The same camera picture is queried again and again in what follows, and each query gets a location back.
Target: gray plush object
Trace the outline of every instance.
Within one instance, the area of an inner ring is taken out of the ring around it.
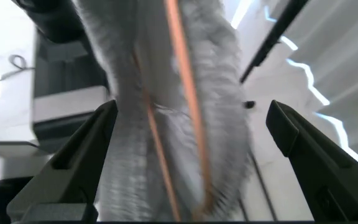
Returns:
[[[119,109],[99,184],[99,216],[115,221],[173,220],[150,135],[142,79],[131,59],[144,3],[73,2],[96,58],[108,74]],[[238,82],[239,45],[219,1],[179,3],[213,178],[214,208],[205,220],[229,220],[247,175],[251,145]],[[202,204],[203,181],[187,102],[180,82],[178,86],[167,90],[178,96],[176,106],[154,106],[182,220],[190,220],[191,212]]]

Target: orange cord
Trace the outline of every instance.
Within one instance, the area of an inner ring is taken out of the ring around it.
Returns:
[[[134,55],[134,61],[135,61],[135,64],[137,65],[139,71],[141,72],[140,65],[139,65],[139,62],[137,61],[136,55]],[[155,147],[157,150],[158,160],[160,162],[160,167],[162,170],[165,187],[167,188],[168,198],[169,198],[169,202],[171,204],[172,213],[173,213],[173,216],[175,217],[175,220],[177,222],[180,222],[180,213],[179,213],[179,209],[178,209],[178,204],[177,204],[175,192],[173,190],[171,177],[169,175],[167,161],[165,160],[161,139],[160,139],[160,136],[158,135],[157,123],[155,122],[155,118],[153,116],[153,110],[151,107],[150,96],[147,93],[145,86],[142,87],[142,91],[143,91],[145,104],[147,107],[147,116],[149,117],[149,125],[150,125],[150,129],[152,130],[154,143],[155,143]]]
[[[200,217],[202,212],[208,212],[212,209],[213,195],[211,173],[209,170],[208,152],[206,149],[205,132],[202,124],[201,113],[198,107],[196,88],[193,81],[193,73],[187,49],[185,33],[181,23],[181,17],[177,0],[165,0],[165,9],[167,12],[168,25],[170,28],[170,36],[175,51],[175,55],[179,62],[180,75],[186,93],[186,99],[190,109],[190,116],[193,120],[195,136],[198,145],[198,152],[201,161],[201,171],[204,182],[204,203],[201,208],[196,209],[194,216]]]

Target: gray fur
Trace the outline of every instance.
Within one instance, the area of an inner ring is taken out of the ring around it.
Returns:
[[[172,219],[141,94],[131,60],[136,0],[73,0],[96,58],[116,91],[119,115],[105,160],[99,196],[103,220]],[[219,1],[179,1],[214,187],[207,220],[228,220],[247,174],[249,130],[238,84],[239,46]],[[202,203],[200,162],[183,90],[179,108],[157,105],[155,117],[184,220]]]

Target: fuzzy gray fabric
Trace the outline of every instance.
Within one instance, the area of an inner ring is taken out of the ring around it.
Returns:
[[[108,74],[119,110],[99,184],[99,216],[115,221],[173,220],[150,135],[141,77],[131,60],[142,4],[136,0],[73,2],[96,58]],[[219,1],[179,3],[213,178],[214,208],[205,220],[228,220],[247,175],[251,145],[238,83],[239,45]],[[169,91],[179,96],[179,106],[155,105],[155,117],[182,220],[190,220],[191,211],[204,198],[198,149],[183,88]]]

